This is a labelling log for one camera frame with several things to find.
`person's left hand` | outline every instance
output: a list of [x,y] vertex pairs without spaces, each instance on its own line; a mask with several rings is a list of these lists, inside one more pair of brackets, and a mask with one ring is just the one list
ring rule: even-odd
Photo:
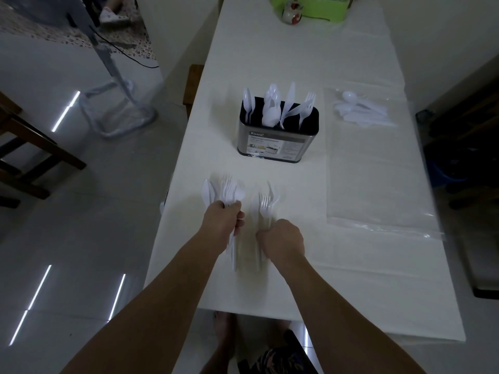
[[240,201],[234,202],[227,208],[224,208],[222,201],[215,201],[206,209],[199,232],[207,238],[214,239],[215,243],[219,243],[221,250],[218,254],[221,254],[228,244],[228,237],[232,230],[236,236],[241,227],[245,225],[244,217],[245,213],[241,211]]

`black cable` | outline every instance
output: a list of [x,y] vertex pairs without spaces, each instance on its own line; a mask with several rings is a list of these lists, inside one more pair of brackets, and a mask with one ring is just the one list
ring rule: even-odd
[[120,50],[118,47],[116,47],[114,44],[112,44],[111,42],[109,42],[106,38],[102,37],[97,31],[95,31],[92,27],[90,27],[92,29],[92,31],[94,33],[96,33],[96,35],[100,38],[100,39],[103,39],[104,41],[106,41],[108,44],[110,44],[111,46],[113,46],[115,49],[117,49],[119,52],[121,52],[123,55],[125,55],[126,57],[128,57],[128,59],[132,59],[134,62],[137,62],[139,63],[142,67],[146,67],[146,68],[159,68],[159,65],[157,65],[156,67],[149,67],[145,64],[142,64],[141,62],[139,62],[138,60],[135,60],[134,58],[132,58],[131,56],[128,56],[127,54],[125,54],[122,50]]

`white shoe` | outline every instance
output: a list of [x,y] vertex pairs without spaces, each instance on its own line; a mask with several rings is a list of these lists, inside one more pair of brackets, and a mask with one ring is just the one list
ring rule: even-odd
[[111,9],[104,8],[100,13],[99,21],[103,25],[125,25],[130,23],[130,18],[117,15]]

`white table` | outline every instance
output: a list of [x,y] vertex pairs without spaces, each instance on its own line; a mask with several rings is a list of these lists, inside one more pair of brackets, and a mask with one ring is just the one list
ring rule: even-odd
[[[203,180],[231,174],[249,188],[242,208],[246,212],[253,194],[265,189],[266,181],[281,190],[284,199],[276,217],[287,218],[300,227],[306,255],[316,270],[383,331],[464,340],[440,240],[326,223],[329,162],[325,117],[330,105],[324,103],[324,88],[351,81],[380,86],[392,97],[405,99],[403,76],[382,10],[376,0],[362,0],[354,6],[342,25],[303,19],[297,26],[288,26],[279,21],[268,0],[224,1],[156,236],[146,285],[200,226],[205,209],[200,193]],[[301,162],[239,155],[235,145],[243,88],[263,95],[270,82],[275,82],[285,93],[293,80],[296,100],[304,100],[309,90],[315,91],[315,106],[320,113],[320,132]],[[405,111],[397,123],[411,147],[401,157],[415,163],[417,173],[425,178],[409,113]],[[426,181],[423,191],[432,204]],[[233,272],[230,257],[221,255],[199,307],[301,320],[276,268],[267,263],[256,272],[253,234],[248,216],[238,242],[240,269]]]

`green plastic basket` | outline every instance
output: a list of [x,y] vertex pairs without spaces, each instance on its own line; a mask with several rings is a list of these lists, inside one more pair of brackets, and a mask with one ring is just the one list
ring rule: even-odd
[[[282,13],[284,5],[290,0],[271,0],[274,9]],[[303,5],[302,16],[323,18],[331,22],[341,22],[345,19],[349,1],[336,0],[298,0]]]

